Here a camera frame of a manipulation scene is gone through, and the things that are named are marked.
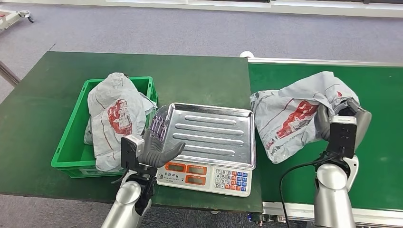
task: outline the digital weighing scale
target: digital weighing scale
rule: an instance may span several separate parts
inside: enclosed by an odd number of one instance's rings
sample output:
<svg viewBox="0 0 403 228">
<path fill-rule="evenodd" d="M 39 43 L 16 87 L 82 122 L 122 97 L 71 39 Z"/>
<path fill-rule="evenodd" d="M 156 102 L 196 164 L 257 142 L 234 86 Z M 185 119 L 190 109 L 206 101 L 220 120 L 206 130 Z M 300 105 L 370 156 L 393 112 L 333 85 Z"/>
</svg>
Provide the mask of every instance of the digital weighing scale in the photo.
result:
<svg viewBox="0 0 403 228">
<path fill-rule="evenodd" d="M 157 184 L 246 197 L 256 167 L 254 114 L 250 110 L 173 103 L 164 151 L 183 152 L 158 169 Z"/>
</svg>

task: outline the black cable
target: black cable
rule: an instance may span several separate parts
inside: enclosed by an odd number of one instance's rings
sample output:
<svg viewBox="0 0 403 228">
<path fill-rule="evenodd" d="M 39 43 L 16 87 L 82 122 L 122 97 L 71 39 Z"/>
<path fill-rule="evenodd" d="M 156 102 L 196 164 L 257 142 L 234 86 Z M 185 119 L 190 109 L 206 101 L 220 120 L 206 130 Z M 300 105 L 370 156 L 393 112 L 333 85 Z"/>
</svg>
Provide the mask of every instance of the black cable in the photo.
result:
<svg viewBox="0 0 403 228">
<path fill-rule="evenodd" d="M 123 175 L 119 179 L 114 180 L 113 182 L 111 182 L 111 184 L 116 184 L 118 182 L 121 182 L 128 172 L 129 172 L 129 169 L 126 169 L 126 171 L 123 173 Z"/>
<path fill-rule="evenodd" d="M 282 175 L 281 178 L 280 178 L 280 185 L 279 185 L 279 188 L 280 188 L 281 204 L 283 205 L 284 217 L 285 217 L 285 219 L 286 219 L 286 224 L 287 224 L 287 227 L 288 227 L 288 228 L 290 228 L 290 226 L 289 226 L 289 223 L 288 223 L 288 216 L 287 216 L 286 204 L 285 204 L 284 198 L 283 198 L 283 191 L 282 191 L 282 189 L 281 189 L 281 188 L 282 188 L 282 185 L 283 185 L 283 179 L 284 179 L 284 177 L 285 177 L 289 172 L 291 172 L 291 171 L 293 171 L 293 170 L 295 170 L 295 169 L 298 169 L 298 168 L 301 168 L 301 167 L 304 167 L 304 166 L 309 166 L 309 165 L 318 164 L 318 163 L 321 163 L 321 162 L 326 162 L 326 161 L 328 161 L 328 160 L 330 160 L 330 159 L 335 158 L 336 156 L 337 156 L 337 154 L 334 155 L 334 156 L 331 156 L 331 157 L 327 157 L 327 158 L 320 159 L 320 160 L 315 160 L 315 161 L 303 163 L 303 164 L 300 164 L 300 165 L 296 165 L 296 166 L 294 166 L 294 167 L 288 169 L 285 173 L 283 173 L 283 175 Z"/>
</svg>

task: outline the green tabletop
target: green tabletop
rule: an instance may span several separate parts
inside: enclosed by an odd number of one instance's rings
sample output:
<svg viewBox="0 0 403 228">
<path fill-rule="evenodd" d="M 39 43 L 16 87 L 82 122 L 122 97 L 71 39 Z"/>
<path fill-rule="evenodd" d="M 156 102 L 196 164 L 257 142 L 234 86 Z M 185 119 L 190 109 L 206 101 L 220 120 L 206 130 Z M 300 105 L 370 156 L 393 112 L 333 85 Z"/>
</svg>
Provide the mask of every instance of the green tabletop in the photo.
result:
<svg viewBox="0 0 403 228">
<path fill-rule="evenodd" d="M 158 105 L 249 107 L 247 61 L 231 57 L 47 52 L 0 104 L 0 193 L 111 202 L 117 177 L 71 179 L 52 168 L 83 83 L 112 72 L 152 76 Z M 249 197 L 156 187 L 153 204 L 262 212 L 259 173 Z"/>
<path fill-rule="evenodd" d="M 251 63 L 250 89 L 251 92 L 281 89 L 321 71 L 333 71 L 356 92 L 361 105 L 373 115 L 368 132 L 356 151 L 360 166 L 349 192 L 352 206 L 403 210 L 403 150 L 400 142 L 403 67 Z M 258 139 L 255 173 L 260 172 L 263 201 L 280 202 L 278 181 L 281 174 L 294 165 L 316 159 L 325 147 L 324 141 L 308 144 L 288 160 L 272 164 Z M 313 166 L 288 174 L 283 181 L 285 201 L 312 204 L 314 177 Z"/>
</svg>

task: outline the red print on bag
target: red print on bag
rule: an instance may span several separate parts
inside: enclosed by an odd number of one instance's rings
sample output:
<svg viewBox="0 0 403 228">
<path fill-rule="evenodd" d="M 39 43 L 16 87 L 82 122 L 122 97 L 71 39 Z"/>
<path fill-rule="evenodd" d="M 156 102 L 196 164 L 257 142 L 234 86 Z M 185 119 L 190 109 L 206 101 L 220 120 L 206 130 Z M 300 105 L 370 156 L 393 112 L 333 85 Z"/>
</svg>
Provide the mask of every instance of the red print on bag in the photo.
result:
<svg viewBox="0 0 403 228">
<path fill-rule="evenodd" d="M 130 135 L 133 131 L 133 122 L 130 119 L 126 100 L 120 99 L 108 108 L 109 123 L 117 134 Z"/>
<path fill-rule="evenodd" d="M 284 138 L 287 135 L 308 125 L 312 119 L 312 115 L 316 112 L 318 105 L 310 104 L 308 101 L 299 103 L 295 112 L 291 113 L 287 120 L 284 121 L 283 127 L 277 131 L 279 138 Z"/>
</svg>

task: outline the scale keypad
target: scale keypad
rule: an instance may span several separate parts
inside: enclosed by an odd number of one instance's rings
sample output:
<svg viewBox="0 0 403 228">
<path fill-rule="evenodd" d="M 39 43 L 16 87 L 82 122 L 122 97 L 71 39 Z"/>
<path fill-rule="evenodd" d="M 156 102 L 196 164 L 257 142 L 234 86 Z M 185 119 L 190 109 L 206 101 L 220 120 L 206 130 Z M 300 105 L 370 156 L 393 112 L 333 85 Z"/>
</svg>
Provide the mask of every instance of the scale keypad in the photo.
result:
<svg viewBox="0 0 403 228">
<path fill-rule="evenodd" d="M 218 189 L 246 191 L 247 182 L 248 174 L 245 172 L 216 169 L 214 187 Z"/>
</svg>

